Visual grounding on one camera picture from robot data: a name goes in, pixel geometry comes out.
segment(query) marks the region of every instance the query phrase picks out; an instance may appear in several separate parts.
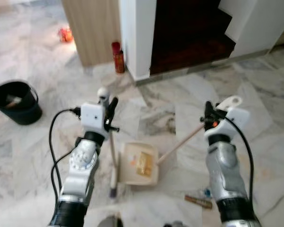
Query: wooden door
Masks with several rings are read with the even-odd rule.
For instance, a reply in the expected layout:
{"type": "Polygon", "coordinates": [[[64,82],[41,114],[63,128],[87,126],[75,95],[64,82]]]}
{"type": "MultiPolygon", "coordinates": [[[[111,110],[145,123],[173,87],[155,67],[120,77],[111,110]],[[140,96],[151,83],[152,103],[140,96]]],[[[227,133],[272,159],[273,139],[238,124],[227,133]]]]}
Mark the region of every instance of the wooden door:
{"type": "Polygon", "coordinates": [[[113,60],[111,43],[121,41],[118,0],[62,0],[83,66],[113,60]]]}

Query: wooden stick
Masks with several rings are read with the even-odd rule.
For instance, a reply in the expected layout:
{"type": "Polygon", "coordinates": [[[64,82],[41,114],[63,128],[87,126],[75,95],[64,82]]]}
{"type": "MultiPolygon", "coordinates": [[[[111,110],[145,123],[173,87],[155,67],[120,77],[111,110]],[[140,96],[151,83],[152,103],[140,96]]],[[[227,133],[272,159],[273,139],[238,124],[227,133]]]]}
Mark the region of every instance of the wooden stick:
{"type": "Polygon", "coordinates": [[[178,150],[183,144],[189,141],[193,136],[195,136],[202,128],[204,127],[204,123],[200,124],[195,130],[193,130],[188,136],[186,136],[183,140],[181,140],[171,151],[164,154],[157,161],[157,165],[160,165],[169,155],[178,150]]]}
{"type": "Polygon", "coordinates": [[[202,200],[202,199],[198,199],[198,198],[195,198],[195,197],[190,197],[188,195],[186,195],[184,199],[185,199],[185,201],[193,202],[193,203],[198,204],[201,207],[204,207],[206,209],[212,209],[213,208],[213,203],[211,201],[202,200]]]}

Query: black bucket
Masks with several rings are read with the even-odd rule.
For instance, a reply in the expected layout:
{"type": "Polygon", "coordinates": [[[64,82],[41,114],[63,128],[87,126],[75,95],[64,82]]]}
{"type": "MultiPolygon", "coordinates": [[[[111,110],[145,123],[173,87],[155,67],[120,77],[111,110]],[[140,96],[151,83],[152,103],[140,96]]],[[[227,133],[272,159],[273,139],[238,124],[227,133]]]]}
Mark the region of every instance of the black bucket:
{"type": "Polygon", "coordinates": [[[25,82],[11,81],[0,85],[0,111],[20,125],[39,120],[42,110],[38,101],[36,91],[25,82]]]}

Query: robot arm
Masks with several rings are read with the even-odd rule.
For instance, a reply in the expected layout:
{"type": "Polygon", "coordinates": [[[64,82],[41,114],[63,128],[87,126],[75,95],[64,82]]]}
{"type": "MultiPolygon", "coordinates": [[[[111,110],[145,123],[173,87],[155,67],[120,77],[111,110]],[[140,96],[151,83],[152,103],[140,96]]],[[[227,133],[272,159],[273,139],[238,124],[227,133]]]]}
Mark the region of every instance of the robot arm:
{"type": "Polygon", "coordinates": [[[118,99],[109,104],[109,92],[98,91],[99,103],[84,103],[80,108],[85,131],[78,138],[69,160],[69,174],[65,179],[49,227],[82,227],[94,188],[94,176],[99,166],[98,156],[103,141],[108,139],[118,99]]]}
{"type": "MultiPolygon", "coordinates": [[[[203,118],[204,136],[209,143],[206,165],[209,170],[213,198],[221,215],[222,226],[260,227],[240,175],[236,146],[231,144],[237,131],[225,119],[220,120],[220,117],[216,117],[213,110],[212,104],[207,102],[203,118]]],[[[243,128],[249,118],[249,112],[239,108],[229,107],[227,111],[217,111],[220,115],[231,119],[239,128],[243,128]]]]}

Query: white wall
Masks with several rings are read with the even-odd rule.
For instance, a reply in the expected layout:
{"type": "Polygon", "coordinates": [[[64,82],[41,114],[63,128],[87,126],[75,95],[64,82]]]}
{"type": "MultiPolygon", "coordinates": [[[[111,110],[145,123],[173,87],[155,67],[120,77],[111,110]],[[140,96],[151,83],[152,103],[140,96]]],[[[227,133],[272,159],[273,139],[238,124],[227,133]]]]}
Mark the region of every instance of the white wall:
{"type": "MultiPolygon", "coordinates": [[[[226,30],[236,42],[231,57],[272,48],[284,30],[284,0],[221,0],[219,8],[233,16],[226,30]]],[[[156,0],[120,0],[122,44],[135,80],[149,77],[155,9],[156,0]]]]}
{"type": "Polygon", "coordinates": [[[124,59],[133,77],[137,71],[136,1],[119,0],[120,27],[124,59]]]}
{"type": "Polygon", "coordinates": [[[156,0],[119,0],[121,38],[127,68],[134,79],[148,78],[156,0]]]}
{"type": "Polygon", "coordinates": [[[271,49],[284,31],[284,0],[257,0],[231,57],[271,49]]]}
{"type": "Polygon", "coordinates": [[[221,0],[219,8],[232,15],[231,57],[270,49],[284,31],[284,0],[221,0]]]}
{"type": "Polygon", "coordinates": [[[256,2],[257,0],[221,0],[219,9],[232,16],[225,33],[233,41],[238,41],[256,2]]]}
{"type": "Polygon", "coordinates": [[[137,0],[137,76],[149,77],[153,33],[155,29],[156,0],[137,0]]]}

